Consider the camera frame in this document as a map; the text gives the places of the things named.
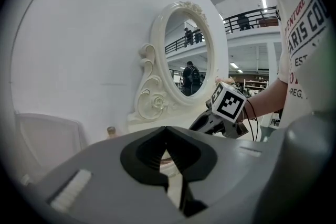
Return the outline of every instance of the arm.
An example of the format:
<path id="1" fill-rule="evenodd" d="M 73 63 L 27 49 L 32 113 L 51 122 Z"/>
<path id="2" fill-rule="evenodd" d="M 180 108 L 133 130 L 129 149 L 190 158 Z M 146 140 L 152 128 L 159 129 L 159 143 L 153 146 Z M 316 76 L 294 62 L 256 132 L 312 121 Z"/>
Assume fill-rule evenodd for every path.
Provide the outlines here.
<path id="1" fill-rule="evenodd" d="M 287 83 L 277 79 L 268 88 L 255 96 L 250 97 L 248 100 L 253 105 L 256 116 L 262 116 L 277 110 L 280 110 L 285 105 L 287 94 Z M 249 119 L 254 118 L 254 113 L 249 102 L 245 103 L 245 109 Z"/>
<path id="2" fill-rule="evenodd" d="M 248 99 L 253 105 L 257 117 L 275 112 L 285 106 L 289 75 L 289 57 L 287 45 L 282 31 L 280 31 L 280 35 L 282 40 L 282 52 L 280 56 L 278 78 L 268 88 Z M 246 102 L 244 107 L 246 109 L 248 118 L 254 118 L 254 113 L 249 102 Z M 238 117 L 238 121 L 242 120 L 243 116 L 241 114 Z"/>

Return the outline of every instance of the shelf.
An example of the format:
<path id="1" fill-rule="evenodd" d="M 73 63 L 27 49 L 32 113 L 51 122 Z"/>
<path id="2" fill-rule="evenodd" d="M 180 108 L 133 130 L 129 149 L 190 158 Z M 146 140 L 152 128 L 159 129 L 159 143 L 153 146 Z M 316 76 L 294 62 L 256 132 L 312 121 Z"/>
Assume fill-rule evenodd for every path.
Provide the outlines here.
<path id="1" fill-rule="evenodd" d="M 267 84 L 267 82 L 263 82 L 263 81 L 252 81 L 252 80 L 245 80 L 245 82 L 264 83 L 264 84 Z"/>
<path id="2" fill-rule="evenodd" d="M 245 88 L 256 88 L 256 89 L 265 89 L 265 88 L 262 88 L 262 87 L 255 87 L 255 86 L 249 86 L 249 85 L 245 85 Z"/>

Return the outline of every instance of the balcony railing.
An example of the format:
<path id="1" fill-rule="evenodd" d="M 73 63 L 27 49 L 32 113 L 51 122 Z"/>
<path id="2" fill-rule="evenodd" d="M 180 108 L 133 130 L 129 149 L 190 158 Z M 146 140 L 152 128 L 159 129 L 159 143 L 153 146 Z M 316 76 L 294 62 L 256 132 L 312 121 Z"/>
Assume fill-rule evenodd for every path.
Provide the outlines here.
<path id="1" fill-rule="evenodd" d="M 234 31 L 244 31 L 251 28 L 279 25 L 276 16 L 276 7 L 254 9 L 224 19 L 226 34 Z M 204 41 L 201 30 L 195 30 L 189 36 L 183 36 L 165 47 L 166 54 L 186 48 L 188 45 Z"/>
<path id="2" fill-rule="evenodd" d="M 195 30 L 190 35 L 179 38 L 177 41 L 170 43 L 165 47 L 166 54 L 177 51 L 181 48 L 186 48 L 188 45 L 197 44 L 204 40 L 201 30 Z"/>
<path id="3" fill-rule="evenodd" d="M 276 7 L 260 8 L 224 19 L 226 34 L 251 28 L 279 25 Z"/>

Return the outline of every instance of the white wall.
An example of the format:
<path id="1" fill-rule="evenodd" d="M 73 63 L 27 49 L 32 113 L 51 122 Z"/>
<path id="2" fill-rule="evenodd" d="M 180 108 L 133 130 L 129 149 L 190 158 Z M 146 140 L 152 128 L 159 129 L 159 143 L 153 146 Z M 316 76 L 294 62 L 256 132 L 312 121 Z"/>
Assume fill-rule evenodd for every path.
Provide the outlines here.
<path id="1" fill-rule="evenodd" d="M 0 154 L 11 177 L 21 179 L 25 174 L 22 162 L 24 139 L 16 132 L 17 122 L 11 89 L 11 62 L 14 40 L 22 17 L 32 0 L 6 0 L 0 11 Z"/>
<path id="2" fill-rule="evenodd" d="M 191 19 L 187 20 L 184 25 L 192 32 L 195 31 L 197 27 L 196 23 Z"/>
<path id="3" fill-rule="evenodd" d="M 181 37 L 184 37 L 185 31 L 184 31 L 184 23 L 181 23 L 180 25 L 176 26 L 174 30 L 172 30 L 170 33 L 166 34 L 164 44 L 165 46 L 177 41 Z"/>
<path id="4" fill-rule="evenodd" d="M 108 126 L 126 133 L 143 73 L 138 51 L 175 1 L 201 6 L 221 44 L 218 75 L 227 77 L 224 26 L 210 0 L 34 0 L 13 50 L 15 111 L 79 121 L 88 143 L 105 139 Z"/>
<path id="5" fill-rule="evenodd" d="M 268 7 L 276 6 L 277 0 L 266 0 L 266 3 Z M 263 8 L 263 4 L 261 0 L 225 0 L 216 4 L 216 8 L 225 19 L 249 10 Z"/>

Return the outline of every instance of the ceiling light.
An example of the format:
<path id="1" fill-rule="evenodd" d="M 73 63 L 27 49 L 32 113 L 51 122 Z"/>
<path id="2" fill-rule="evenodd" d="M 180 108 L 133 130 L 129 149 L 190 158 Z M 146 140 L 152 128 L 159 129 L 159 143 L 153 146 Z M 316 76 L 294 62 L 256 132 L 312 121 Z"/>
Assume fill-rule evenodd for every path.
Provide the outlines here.
<path id="1" fill-rule="evenodd" d="M 234 68 L 238 68 L 238 65 L 236 65 L 234 62 L 231 62 L 230 65 L 232 65 Z"/>
<path id="2" fill-rule="evenodd" d="M 224 24 L 224 23 L 225 23 L 225 21 L 224 21 L 223 17 L 221 16 L 221 14 L 220 14 L 220 17 L 221 17 L 221 19 L 222 19 L 222 21 L 223 21 L 223 24 Z"/>
<path id="3" fill-rule="evenodd" d="M 261 1 L 262 1 L 262 5 L 264 6 L 264 8 L 267 8 L 266 0 L 261 0 Z"/>

